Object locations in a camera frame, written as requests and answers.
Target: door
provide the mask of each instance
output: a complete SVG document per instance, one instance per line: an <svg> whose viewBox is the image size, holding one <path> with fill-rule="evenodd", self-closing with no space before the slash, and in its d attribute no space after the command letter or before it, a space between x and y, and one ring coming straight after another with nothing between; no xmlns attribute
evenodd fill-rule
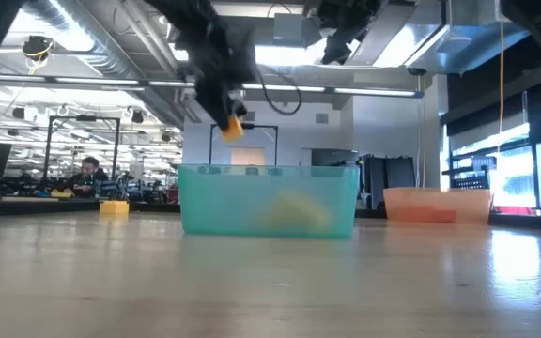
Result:
<svg viewBox="0 0 541 338"><path fill-rule="evenodd" d="M231 164L233 165L265 165L264 148L250 148L250 147L231 148Z"/></svg>

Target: teal plastic bin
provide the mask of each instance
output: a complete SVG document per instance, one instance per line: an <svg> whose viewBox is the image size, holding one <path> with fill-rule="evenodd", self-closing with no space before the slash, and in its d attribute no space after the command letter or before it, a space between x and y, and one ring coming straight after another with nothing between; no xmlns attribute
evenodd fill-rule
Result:
<svg viewBox="0 0 541 338"><path fill-rule="evenodd" d="M348 238L357 167L181 165L188 234Z"/></svg>

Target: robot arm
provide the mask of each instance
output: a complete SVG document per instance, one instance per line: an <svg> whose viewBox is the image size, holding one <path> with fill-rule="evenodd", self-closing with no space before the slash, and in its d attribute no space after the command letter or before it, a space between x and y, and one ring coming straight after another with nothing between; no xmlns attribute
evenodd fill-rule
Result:
<svg viewBox="0 0 541 338"><path fill-rule="evenodd" d="M195 99L227 141L241 137L238 117L247 113L229 92L255 81L255 49L249 37L229 41L222 18L209 0L146 0L178 31L177 45L189 54Z"/></svg>

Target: person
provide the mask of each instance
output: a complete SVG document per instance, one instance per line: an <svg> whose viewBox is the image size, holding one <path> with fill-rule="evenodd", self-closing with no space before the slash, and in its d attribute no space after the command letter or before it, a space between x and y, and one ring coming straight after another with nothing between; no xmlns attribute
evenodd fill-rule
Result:
<svg viewBox="0 0 541 338"><path fill-rule="evenodd" d="M81 172L71 177L64 184L65 192L72 192L76 197L95 197L93 184L95 180L107 181L109 178L100 169L100 162L93 157L87 157L82 161Z"/></svg>

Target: translucent plastic bin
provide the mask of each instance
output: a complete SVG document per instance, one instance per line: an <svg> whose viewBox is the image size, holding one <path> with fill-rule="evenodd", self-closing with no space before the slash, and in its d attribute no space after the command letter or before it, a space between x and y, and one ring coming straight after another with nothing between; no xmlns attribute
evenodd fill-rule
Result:
<svg viewBox="0 0 541 338"><path fill-rule="evenodd" d="M383 191L387 217L420 223L487 224L489 190L392 188Z"/></svg>
<svg viewBox="0 0 541 338"><path fill-rule="evenodd" d="M183 230L191 234L348 238L356 167L181 165Z"/></svg>

